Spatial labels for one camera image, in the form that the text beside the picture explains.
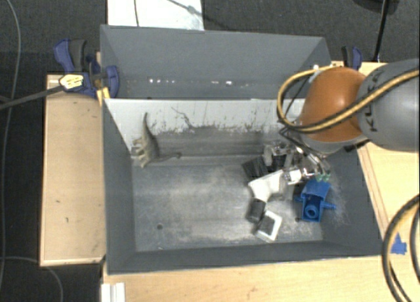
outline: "blue clamp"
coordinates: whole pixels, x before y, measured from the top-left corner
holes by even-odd
[[[351,47],[351,51],[347,46],[341,47],[344,65],[348,68],[358,71],[362,66],[362,52],[357,47]]]
[[[95,60],[93,55],[83,56],[83,50],[86,41],[76,39],[62,39],[54,46],[54,57],[56,61],[63,67],[66,74],[63,78],[68,78],[68,75],[77,74],[77,84],[63,86],[65,92],[81,93],[88,97],[96,98],[96,91],[98,87],[94,84],[96,80],[100,80],[100,86],[107,86],[110,91],[111,98],[115,98],[119,89],[119,76],[116,66],[107,66],[105,72],[100,72],[100,65]],[[84,63],[87,63],[89,72],[83,70]]]
[[[394,244],[391,247],[391,253],[405,255],[407,253],[407,243],[401,241],[400,234],[395,236]]]
[[[330,186],[327,182],[310,179],[301,195],[294,197],[296,202],[303,203],[302,220],[319,223],[324,209],[336,209],[334,204],[325,202]]]

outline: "black carpet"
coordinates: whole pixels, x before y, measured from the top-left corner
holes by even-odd
[[[17,97],[38,92],[48,71],[60,70],[52,46],[83,38],[87,52],[99,48],[99,25],[106,22],[106,0],[11,0],[22,29],[22,63]],[[334,59],[342,45],[373,56],[381,3],[372,0],[201,0],[205,29],[323,36]],[[388,16],[381,60],[419,56],[419,0],[401,0]],[[0,0],[0,95],[9,96],[16,60],[16,30]],[[3,142],[6,112],[0,113]],[[7,147],[5,214],[7,255],[37,258],[43,153],[43,102],[14,108]],[[54,278],[21,261],[7,261],[0,301],[58,301]],[[65,301],[95,301],[98,266],[57,270]]]

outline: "white plastic piece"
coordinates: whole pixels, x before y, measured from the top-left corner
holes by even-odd
[[[302,171],[300,169],[292,169],[287,172],[286,179],[289,185],[297,184],[302,179]]]
[[[275,193],[280,192],[280,177],[283,175],[283,170],[277,170],[268,175],[262,176],[248,183],[251,187],[254,197],[256,199],[267,202],[268,199]]]
[[[270,220],[268,222],[268,225],[271,226],[272,223],[272,228],[269,231],[267,231],[266,227],[264,226],[265,219]],[[282,225],[282,220],[283,219],[274,212],[268,210],[265,211],[264,217],[261,219],[261,226],[256,231],[255,236],[257,236],[261,240],[264,240],[265,242],[275,242],[278,236],[278,231]]]
[[[100,286],[101,302],[125,302],[125,284],[101,284]]]

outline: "metal bracket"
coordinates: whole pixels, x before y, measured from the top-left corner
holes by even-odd
[[[100,302],[125,302],[125,284],[101,284]]]

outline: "bin floor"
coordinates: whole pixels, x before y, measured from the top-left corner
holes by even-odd
[[[251,200],[238,158],[181,158],[133,164],[137,251],[263,244],[245,218]],[[322,240],[322,225],[297,222],[301,204],[273,201],[283,218],[277,242]]]

